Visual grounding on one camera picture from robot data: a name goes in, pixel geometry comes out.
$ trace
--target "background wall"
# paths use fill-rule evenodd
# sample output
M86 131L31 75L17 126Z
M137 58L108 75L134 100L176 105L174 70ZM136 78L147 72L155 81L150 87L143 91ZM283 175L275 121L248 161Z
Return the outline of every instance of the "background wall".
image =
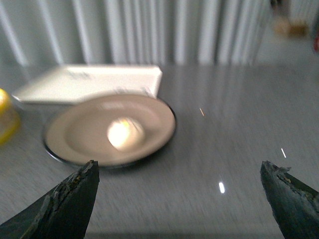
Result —
M319 24L318 0L291 0L291 19L301 19L309 26L309 34L317 33ZM256 56L256 63L267 65L285 65L304 73L319 63L319 55L314 52L314 39L306 37L282 37L273 31L274 17L269 21Z
M271 16L269 0L0 0L0 63L252 64Z

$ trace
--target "plate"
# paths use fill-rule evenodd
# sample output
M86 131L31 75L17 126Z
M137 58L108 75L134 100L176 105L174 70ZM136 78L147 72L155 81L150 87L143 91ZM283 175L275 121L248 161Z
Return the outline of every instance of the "plate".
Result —
M107 138L108 126L120 117L137 120L145 130L144 143L132 151L118 151ZM142 95L111 95L60 114L47 127L44 145L58 160L80 165L96 160L100 166L115 167L154 153L169 141L174 130L174 114L163 101Z
M44 73L13 92L23 103L78 104L128 92L157 97L162 72L158 66L64 65Z

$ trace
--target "yellow container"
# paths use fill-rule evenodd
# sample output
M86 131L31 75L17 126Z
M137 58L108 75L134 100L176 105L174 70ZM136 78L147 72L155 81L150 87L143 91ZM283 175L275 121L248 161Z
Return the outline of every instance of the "yellow container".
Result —
M18 129L20 119L14 110L10 97L3 89L0 89L0 145Z

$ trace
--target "table surface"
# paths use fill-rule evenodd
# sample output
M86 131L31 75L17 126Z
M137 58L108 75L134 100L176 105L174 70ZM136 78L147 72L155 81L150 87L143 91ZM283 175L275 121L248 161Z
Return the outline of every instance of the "table surface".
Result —
M0 87L11 93L49 68L2 66ZM86 238L282 239L260 167L266 160L291 166L293 176L319 190L317 70L161 69L159 98L176 114L175 135L142 164L100 169ZM14 103L22 125L0 147L0 224L77 169L42 145L44 125L66 107Z

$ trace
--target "yellow lid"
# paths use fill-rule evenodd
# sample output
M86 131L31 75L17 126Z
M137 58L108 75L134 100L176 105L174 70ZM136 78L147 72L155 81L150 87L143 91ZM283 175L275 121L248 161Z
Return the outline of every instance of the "yellow lid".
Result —
M0 115L10 107L10 97L7 92L0 88Z
M18 114L15 112L12 125L2 135L0 135L0 145L6 142L11 137L11 135L13 135L13 133L16 132L19 126L20 126L20 119L18 117Z

